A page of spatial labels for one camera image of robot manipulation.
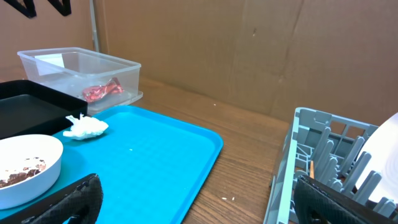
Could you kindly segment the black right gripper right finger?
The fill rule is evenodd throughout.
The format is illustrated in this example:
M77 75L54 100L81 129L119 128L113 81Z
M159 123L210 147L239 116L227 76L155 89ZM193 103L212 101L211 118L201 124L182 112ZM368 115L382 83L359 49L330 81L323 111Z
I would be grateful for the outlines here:
M295 213L299 224L394 224L395 221L301 175L294 190Z

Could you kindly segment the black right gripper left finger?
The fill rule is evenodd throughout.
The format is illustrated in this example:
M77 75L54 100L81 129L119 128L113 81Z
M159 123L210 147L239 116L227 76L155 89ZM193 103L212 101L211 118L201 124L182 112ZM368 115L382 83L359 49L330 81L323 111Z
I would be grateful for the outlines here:
M90 174L1 219L1 224L93 224L98 219L102 203L100 178Z

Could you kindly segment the grey dish rack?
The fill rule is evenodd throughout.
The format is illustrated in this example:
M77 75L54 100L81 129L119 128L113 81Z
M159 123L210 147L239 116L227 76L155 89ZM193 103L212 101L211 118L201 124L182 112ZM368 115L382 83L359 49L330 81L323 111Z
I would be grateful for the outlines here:
M294 190L307 175L397 222L397 200L371 195L385 177L366 171L374 156L364 149L377 126L324 111L298 107L270 182L264 223L298 223Z

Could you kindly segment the white tissue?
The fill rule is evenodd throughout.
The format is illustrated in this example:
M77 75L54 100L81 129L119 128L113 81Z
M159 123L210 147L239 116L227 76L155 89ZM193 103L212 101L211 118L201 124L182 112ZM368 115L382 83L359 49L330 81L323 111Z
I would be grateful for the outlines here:
M63 136L74 140L98 137L109 127L104 121L84 116L83 114L80 114L79 118L75 118L73 115L66 116L65 118L72 123L72 126L69 131L63 132Z

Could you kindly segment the large pink plate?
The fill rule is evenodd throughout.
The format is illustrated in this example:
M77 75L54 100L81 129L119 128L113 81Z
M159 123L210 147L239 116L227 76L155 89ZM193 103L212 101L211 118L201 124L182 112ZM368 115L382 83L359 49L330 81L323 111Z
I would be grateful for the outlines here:
M381 174L381 181L377 184L370 201L378 202L382 197L397 203L397 113L385 121L369 137L362 152L368 152L371 159L359 177L356 187L360 187L368 174L373 170Z

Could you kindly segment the red snack wrapper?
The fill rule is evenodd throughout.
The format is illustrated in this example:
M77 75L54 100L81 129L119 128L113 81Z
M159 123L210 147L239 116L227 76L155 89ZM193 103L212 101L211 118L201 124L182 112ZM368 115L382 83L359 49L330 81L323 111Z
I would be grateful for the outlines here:
M85 88L82 91L82 95L88 103L93 103L103 99L106 95L123 92L124 89L119 80L117 78L112 78L104 85L96 85Z

